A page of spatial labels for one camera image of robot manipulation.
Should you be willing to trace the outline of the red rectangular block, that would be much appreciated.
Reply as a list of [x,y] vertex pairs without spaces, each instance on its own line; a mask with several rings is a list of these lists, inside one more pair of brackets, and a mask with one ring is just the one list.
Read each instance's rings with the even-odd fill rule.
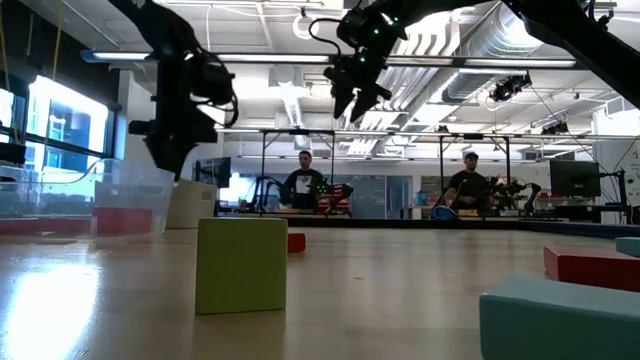
[[640,293],[640,259],[611,249],[543,248],[545,273],[555,281]]

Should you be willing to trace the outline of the bright window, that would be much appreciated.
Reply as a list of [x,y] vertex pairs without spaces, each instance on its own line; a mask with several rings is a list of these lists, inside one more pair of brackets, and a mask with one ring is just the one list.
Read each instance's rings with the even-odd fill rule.
[[43,76],[0,87],[0,144],[24,146],[28,170],[83,172],[112,156],[114,120],[106,105]]

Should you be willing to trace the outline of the blue rectangular block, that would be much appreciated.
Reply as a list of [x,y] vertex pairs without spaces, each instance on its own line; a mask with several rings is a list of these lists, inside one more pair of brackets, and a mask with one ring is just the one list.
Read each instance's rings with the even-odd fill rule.
[[640,293],[514,277],[479,322],[484,360],[640,360]]

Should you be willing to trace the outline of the person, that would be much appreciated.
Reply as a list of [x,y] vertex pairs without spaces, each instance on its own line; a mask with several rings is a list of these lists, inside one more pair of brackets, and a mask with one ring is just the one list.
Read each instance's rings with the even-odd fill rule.
[[476,171],[478,159],[474,152],[465,155],[465,168],[451,177],[443,199],[453,211],[475,210],[479,216],[488,216],[491,212],[489,182]]
[[317,206],[318,194],[312,185],[321,180],[323,175],[311,167],[312,154],[303,150],[298,154],[299,168],[286,178],[284,185],[292,194],[292,207],[298,210],[314,210]]

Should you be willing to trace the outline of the clear plastic bin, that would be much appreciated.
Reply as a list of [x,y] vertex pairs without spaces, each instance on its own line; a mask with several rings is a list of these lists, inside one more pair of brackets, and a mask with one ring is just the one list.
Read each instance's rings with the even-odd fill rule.
[[85,172],[0,167],[0,218],[85,217],[96,232],[95,207],[150,209],[149,233],[165,229],[174,175],[152,165],[101,159]]

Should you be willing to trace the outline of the green cube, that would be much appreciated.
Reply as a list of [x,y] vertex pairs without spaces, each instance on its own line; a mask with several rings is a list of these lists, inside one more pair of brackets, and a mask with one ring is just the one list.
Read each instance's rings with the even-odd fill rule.
[[287,236],[284,219],[200,220],[195,313],[283,310],[287,297]]

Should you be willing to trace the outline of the black monitor stand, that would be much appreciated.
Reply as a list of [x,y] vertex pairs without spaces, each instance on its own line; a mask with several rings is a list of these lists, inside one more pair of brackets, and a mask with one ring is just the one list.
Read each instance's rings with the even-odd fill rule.
[[631,224],[631,212],[633,208],[628,205],[625,170],[620,168],[619,170],[615,170],[614,172],[600,173],[599,177],[601,179],[616,179],[617,181],[616,187],[618,190],[618,200],[616,202],[606,203],[604,205],[604,210],[609,212],[617,212],[619,214],[620,222]]

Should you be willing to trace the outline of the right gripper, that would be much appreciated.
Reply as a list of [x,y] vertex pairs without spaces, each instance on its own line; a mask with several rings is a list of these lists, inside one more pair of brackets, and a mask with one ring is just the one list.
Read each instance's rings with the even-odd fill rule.
[[352,55],[336,55],[332,64],[324,70],[324,76],[333,85],[335,100],[333,117],[339,119],[353,101],[355,90],[359,92],[350,116],[354,123],[367,111],[378,104],[378,96],[390,98],[392,93],[377,83],[379,75],[387,69],[384,57],[376,55],[370,58],[369,51],[364,49]]

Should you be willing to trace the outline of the red cube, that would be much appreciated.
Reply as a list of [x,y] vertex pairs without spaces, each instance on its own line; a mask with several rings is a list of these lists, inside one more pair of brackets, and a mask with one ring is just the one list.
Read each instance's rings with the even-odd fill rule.
[[152,229],[153,212],[150,209],[95,207],[98,236],[143,235]]

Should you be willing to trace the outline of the white translucent plastic bin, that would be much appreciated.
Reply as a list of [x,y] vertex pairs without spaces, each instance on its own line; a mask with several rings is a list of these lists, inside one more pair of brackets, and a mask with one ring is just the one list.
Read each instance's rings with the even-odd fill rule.
[[215,185],[180,179],[171,194],[166,228],[197,229],[201,219],[214,216],[217,194]]

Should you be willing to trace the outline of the dark monitor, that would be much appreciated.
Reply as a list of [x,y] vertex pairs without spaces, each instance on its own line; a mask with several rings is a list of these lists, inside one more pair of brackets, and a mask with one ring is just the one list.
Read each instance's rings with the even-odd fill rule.
[[0,162],[21,166],[25,163],[25,155],[24,145],[0,142]]

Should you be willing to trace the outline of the silver ventilation duct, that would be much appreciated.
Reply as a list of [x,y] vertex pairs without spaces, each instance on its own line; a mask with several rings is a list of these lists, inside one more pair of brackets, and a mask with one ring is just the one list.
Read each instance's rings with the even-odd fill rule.
[[530,36],[523,21],[508,7],[500,6],[462,46],[460,55],[471,59],[471,68],[461,68],[441,91],[444,103],[462,103],[490,82],[499,72],[496,58],[528,57],[542,42]]

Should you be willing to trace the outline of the small blue block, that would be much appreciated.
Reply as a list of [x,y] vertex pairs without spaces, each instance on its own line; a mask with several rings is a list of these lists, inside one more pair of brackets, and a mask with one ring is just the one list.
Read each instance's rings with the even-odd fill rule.
[[615,248],[619,253],[640,258],[640,237],[618,237]]

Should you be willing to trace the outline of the black background robot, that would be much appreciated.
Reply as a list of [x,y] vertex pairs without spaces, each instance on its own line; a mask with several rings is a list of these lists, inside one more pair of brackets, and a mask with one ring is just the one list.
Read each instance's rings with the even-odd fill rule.
[[336,201],[329,195],[330,187],[325,178],[313,180],[310,185],[311,193],[315,196],[315,212],[322,215],[347,215],[350,216],[350,196]]
[[[527,201],[520,206],[518,202],[524,199],[522,192],[527,189],[530,189],[531,193]],[[534,201],[540,191],[541,187],[535,183],[519,183],[517,180],[507,183],[498,177],[489,180],[490,202],[497,213],[513,210],[519,214],[532,215],[535,211]]]

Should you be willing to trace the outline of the ceiling light strip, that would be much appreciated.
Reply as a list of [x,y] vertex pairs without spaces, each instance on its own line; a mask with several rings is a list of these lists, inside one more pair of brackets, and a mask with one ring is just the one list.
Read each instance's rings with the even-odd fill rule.
[[392,56],[387,64],[394,67],[449,67],[452,58],[439,56]]
[[471,67],[514,67],[514,68],[570,68],[576,64],[575,60],[545,60],[545,59],[468,59],[466,66]]
[[306,54],[274,54],[274,53],[229,53],[218,57],[229,63],[264,63],[264,64],[327,64],[329,55]]
[[115,62],[115,61],[144,61],[149,54],[140,52],[94,52],[93,56],[97,60]]

